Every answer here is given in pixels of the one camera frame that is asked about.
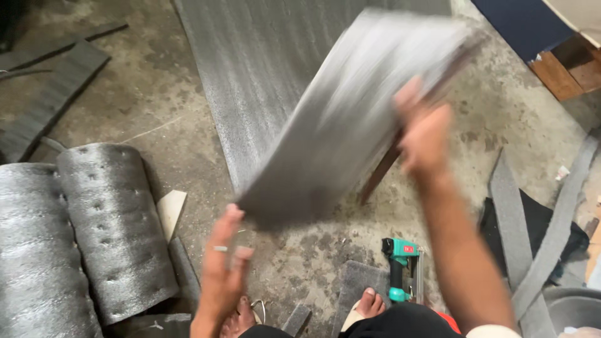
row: foam roll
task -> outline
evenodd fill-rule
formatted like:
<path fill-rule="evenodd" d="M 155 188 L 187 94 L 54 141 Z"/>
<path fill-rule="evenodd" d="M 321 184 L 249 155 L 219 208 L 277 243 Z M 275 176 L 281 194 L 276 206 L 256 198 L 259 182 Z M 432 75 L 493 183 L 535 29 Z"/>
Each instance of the foam roll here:
<path fill-rule="evenodd" d="M 94 143 L 62 152 L 56 162 L 101 323 L 116 323 L 175 295 L 139 152 Z"/>
<path fill-rule="evenodd" d="M 0 337 L 102 338 L 56 167 L 0 166 Z"/>

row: foot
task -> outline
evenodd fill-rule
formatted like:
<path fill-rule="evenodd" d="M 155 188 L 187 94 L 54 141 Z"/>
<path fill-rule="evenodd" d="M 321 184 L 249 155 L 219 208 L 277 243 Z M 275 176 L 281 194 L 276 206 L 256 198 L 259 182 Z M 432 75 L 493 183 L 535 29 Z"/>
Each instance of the foot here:
<path fill-rule="evenodd" d="M 375 317 L 386 310 L 382 296 L 370 287 L 363 291 L 363 296 L 357 306 L 357 312 L 364 318 Z"/>
<path fill-rule="evenodd" d="M 225 320 L 221 327 L 219 338 L 238 338 L 251 326 L 256 325 L 255 315 L 252 312 L 251 302 L 247 296 L 240 297 L 237 310 Z"/>

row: black pants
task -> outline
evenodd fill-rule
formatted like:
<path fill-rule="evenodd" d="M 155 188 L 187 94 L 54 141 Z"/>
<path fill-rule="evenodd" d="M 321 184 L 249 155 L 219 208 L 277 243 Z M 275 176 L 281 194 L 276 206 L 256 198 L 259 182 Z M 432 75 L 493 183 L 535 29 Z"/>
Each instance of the black pants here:
<path fill-rule="evenodd" d="M 461 338 L 446 320 L 426 306 L 400 303 L 381 315 L 351 325 L 339 338 Z M 255 325 L 240 338 L 292 338 L 280 329 Z"/>

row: hand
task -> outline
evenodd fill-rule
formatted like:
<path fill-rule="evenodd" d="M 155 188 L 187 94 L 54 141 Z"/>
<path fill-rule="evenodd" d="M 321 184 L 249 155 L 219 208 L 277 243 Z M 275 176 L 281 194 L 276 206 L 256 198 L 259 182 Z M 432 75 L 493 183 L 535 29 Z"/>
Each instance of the hand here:
<path fill-rule="evenodd" d="M 397 146 L 404 156 L 401 167 L 418 181 L 447 172 L 448 128 L 452 119 L 448 104 L 430 107 L 420 100 L 421 87 L 420 78 L 415 77 L 394 97 L 399 117 L 405 123 L 405 134 Z"/>
<path fill-rule="evenodd" d="M 231 269 L 226 268 L 227 253 L 215 247 L 228 247 L 238 231 L 244 211 L 228 204 L 225 213 L 213 226 L 204 250 L 201 297 L 191 327 L 191 337 L 216 337 L 225 319 L 235 311 L 245 291 L 246 275 L 253 250 L 237 247 Z"/>

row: stained floor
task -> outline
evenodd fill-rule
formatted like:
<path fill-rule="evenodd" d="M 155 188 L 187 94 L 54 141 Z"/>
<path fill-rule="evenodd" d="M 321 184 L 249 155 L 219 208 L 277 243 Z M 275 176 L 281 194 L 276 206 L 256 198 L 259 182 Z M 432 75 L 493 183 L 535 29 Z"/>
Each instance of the stained floor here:
<path fill-rule="evenodd" d="M 507 46 L 477 9 L 453 0 L 455 17 L 481 27 L 483 50 L 453 82 L 448 100 L 456 112 L 451 162 L 476 220 L 499 149 L 505 147 L 516 180 L 530 196 L 552 207 L 560 183 L 557 169 L 572 163 L 591 127 L 600 123 L 601 94 L 563 104 Z M 126 19 L 130 28 L 98 39 L 112 56 L 94 82 L 52 129 L 49 137 L 67 147 L 94 142 L 124 143 L 142 153 L 155 199 L 172 189 L 188 192 L 179 235 L 200 274 L 203 246 L 214 220 L 233 199 L 231 183 L 210 108 L 183 28 L 169 0 L 46 0 L 27 15 L 16 48 L 59 37 L 89 25 Z M 56 58 L 37 65 L 51 67 Z M 0 128 L 23 111 L 46 74 L 0 82 Z M 41 145 L 32 161 L 52 162 L 56 152 Z M 587 201 L 576 221 L 594 216 L 601 194 L 601 160 L 585 185 Z M 281 326 L 296 303 L 313 308 L 311 337 L 328 337 L 335 313 L 338 273 L 357 260 L 387 268 L 380 239 L 397 236 L 429 248 L 412 182 L 398 164 L 369 204 L 349 194 L 331 219 L 277 235 L 252 231 L 239 241 L 255 249 L 249 296 L 267 305 L 267 323 Z M 444 302 L 431 262 L 426 298 L 437 310 Z"/>

